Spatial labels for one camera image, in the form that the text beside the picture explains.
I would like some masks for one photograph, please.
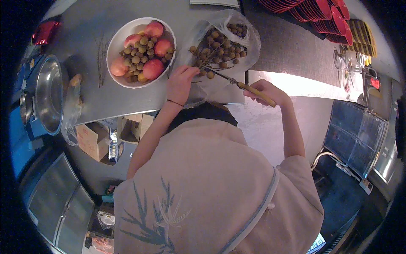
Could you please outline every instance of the fruit bowl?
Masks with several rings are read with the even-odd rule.
[[[123,87],[127,87],[127,88],[141,88],[141,87],[146,87],[147,85],[150,85],[154,82],[156,82],[158,79],[160,79],[169,69],[169,66],[172,65],[174,59],[175,59],[175,54],[176,51],[173,52],[173,56],[172,59],[169,62],[169,64],[166,64],[164,71],[155,79],[153,80],[148,80],[147,82],[127,82],[126,79],[123,76],[116,76],[113,75],[112,73],[112,63],[113,61],[115,61],[115,59],[117,59],[118,56],[120,56],[120,52],[122,52],[124,50],[124,42],[126,40],[126,38],[129,35],[133,35],[133,34],[142,34],[143,31],[146,29],[147,25],[150,24],[153,21],[157,21],[159,23],[162,24],[162,26],[164,27],[164,31],[162,36],[159,37],[159,39],[165,39],[168,40],[172,43],[173,47],[176,49],[176,38],[175,35],[172,31],[172,29],[170,28],[170,26],[168,26],[167,23],[165,23],[164,21],[157,19],[157,18],[153,18],[153,17],[142,17],[142,18],[138,18],[136,20],[132,20],[130,22],[128,22],[127,24],[125,24],[124,26],[122,26],[120,28],[120,30],[117,31],[117,33],[113,36],[113,38],[111,39],[108,48],[107,48],[107,57],[106,57],[106,62],[107,62],[107,69],[108,72],[110,74],[110,76],[112,77],[112,79],[114,81],[116,81],[118,84],[120,84]]]

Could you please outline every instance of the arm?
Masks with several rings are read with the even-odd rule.
[[[158,146],[159,139],[166,133],[173,119],[178,115],[188,99],[192,78],[200,71],[196,67],[186,65],[177,68],[168,79],[166,85],[167,98],[158,116],[148,128],[140,143],[135,148],[127,171],[127,179],[134,177],[135,172],[151,158]]]
[[[281,107],[283,124],[283,153],[285,158],[293,155],[305,157],[305,145],[303,143],[303,137],[300,133],[299,124],[296,119],[295,110],[290,97],[285,92],[264,79],[253,83],[251,86],[265,93]],[[256,100],[262,105],[269,106],[265,101],[253,93],[244,91],[244,95],[250,97],[252,100]]]

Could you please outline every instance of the stainless steel bowl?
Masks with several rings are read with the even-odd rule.
[[[45,58],[35,89],[36,116],[50,135],[58,134],[63,115],[64,87],[69,79],[65,69],[54,55]]]

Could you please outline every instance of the stacked bowl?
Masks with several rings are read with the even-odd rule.
[[[310,22],[316,31],[335,43],[352,45],[346,22],[350,13],[343,0],[257,0],[273,13],[289,13],[300,22]]]

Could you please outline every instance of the longan bunch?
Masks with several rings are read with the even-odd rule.
[[[246,36],[247,26],[245,25],[227,24],[227,28],[232,33],[237,31],[234,34],[241,38]],[[231,69],[240,62],[239,58],[247,56],[246,47],[229,40],[226,35],[214,27],[207,31],[198,47],[191,46],[189,51],[196,57],[194,66],[199,68],[206,66],[216,70]],[[229,61],[232,61],[234,65],[230,66]],[[214,73],[201,69],[199,76],[207,76],[212,79]]]

